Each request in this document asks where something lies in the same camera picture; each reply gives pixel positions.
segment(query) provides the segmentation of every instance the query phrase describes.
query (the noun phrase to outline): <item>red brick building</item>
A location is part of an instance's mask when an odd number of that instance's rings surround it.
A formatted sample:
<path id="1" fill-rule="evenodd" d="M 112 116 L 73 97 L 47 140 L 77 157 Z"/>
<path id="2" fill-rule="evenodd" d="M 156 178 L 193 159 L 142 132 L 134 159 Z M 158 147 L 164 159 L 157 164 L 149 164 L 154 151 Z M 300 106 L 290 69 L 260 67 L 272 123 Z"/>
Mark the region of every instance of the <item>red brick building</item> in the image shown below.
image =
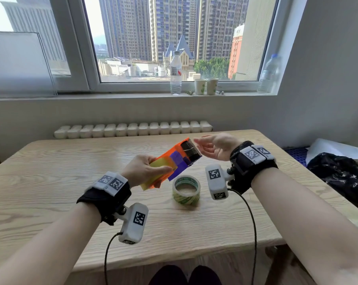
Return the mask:
<path id="1" fill-rule="evenodd" d="M 236 29 L 234 29 L 232 50 L 230 52 L 229 70 L 228 70 L 228 78 L 229 79 L 232 79 L 233 74 L 235 74 L 237 71 L 238 58 L 240 57 L 242 35 L 243 35 L 244 27 L 245 27 L 245 25 L 240 25 Z"/>

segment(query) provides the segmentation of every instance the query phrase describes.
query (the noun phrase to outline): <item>green tree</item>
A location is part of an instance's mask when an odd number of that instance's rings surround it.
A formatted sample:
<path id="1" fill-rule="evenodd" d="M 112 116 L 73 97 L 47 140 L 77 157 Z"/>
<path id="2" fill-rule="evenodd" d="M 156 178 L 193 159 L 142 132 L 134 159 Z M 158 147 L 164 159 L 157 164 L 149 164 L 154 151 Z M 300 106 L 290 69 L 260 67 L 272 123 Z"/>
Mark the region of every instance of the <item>green tree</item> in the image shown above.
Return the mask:
<path id="1" fill-rule="evenodd" d="M 219 78 L 228 80 L 229 60 L 224 58 L 212 58 L 209 61 L 200 60 L 195 62 L 193 67 L 196 73 L 200 73 L 202 78 Z"/>

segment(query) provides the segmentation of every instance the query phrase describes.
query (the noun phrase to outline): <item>packing tape roll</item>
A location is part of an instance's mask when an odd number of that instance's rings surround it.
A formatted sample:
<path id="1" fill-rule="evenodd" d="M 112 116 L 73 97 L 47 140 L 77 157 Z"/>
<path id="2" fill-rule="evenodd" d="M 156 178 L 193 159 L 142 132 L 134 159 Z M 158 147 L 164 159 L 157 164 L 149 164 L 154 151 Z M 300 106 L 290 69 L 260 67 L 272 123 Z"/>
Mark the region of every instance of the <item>packing tape roll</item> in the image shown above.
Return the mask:
<path id="1" fill-rule="evenodd" d="M 176 188 L 180 185 L 191 185 L 196 188 L 195 193 L 181 193 Z M 172 183 L 172 196 L 174 200 L 183 205 L 195 204 L 200 199 L 200 182 L 198 179 L 188 175 L 182 175 Z"/>

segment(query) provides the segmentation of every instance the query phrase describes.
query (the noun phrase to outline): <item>forearm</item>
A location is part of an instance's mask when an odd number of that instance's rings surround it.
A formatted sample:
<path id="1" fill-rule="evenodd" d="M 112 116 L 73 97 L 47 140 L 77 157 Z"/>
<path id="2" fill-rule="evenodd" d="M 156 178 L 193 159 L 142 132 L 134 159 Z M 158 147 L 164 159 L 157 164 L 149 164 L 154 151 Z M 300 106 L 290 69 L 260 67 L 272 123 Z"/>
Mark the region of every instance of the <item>forearm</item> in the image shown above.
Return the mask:
<path id="1" fill-rule="evenodd" d="M 260 172 L 252 188 L 316 283 L 340 284 L 341 272 L 357 272 L 358 229 L 346 217 L 276 168 Z"/>
<path id="2" fill-rule="evenodd" d="M 0 267 L 0 285 L 63 284 L 100 221 L 94 205 L 76 204 Z"/>

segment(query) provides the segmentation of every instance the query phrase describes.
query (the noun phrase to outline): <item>cup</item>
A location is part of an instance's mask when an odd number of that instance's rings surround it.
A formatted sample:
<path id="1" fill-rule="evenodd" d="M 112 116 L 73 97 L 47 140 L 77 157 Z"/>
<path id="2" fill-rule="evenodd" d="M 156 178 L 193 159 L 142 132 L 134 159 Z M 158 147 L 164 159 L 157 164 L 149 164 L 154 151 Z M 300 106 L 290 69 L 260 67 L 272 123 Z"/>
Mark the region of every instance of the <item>cup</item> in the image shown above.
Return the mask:
<path id="1" fill-rule="evenodd" d="M 218 78 L 207 78 L 207 95 L 216 95 Z"/>
<path id="2" fill-rule="evenodd" d="M 195 94 L 204 95 L 205 91 L 205 79 L 195 79 Z"/>

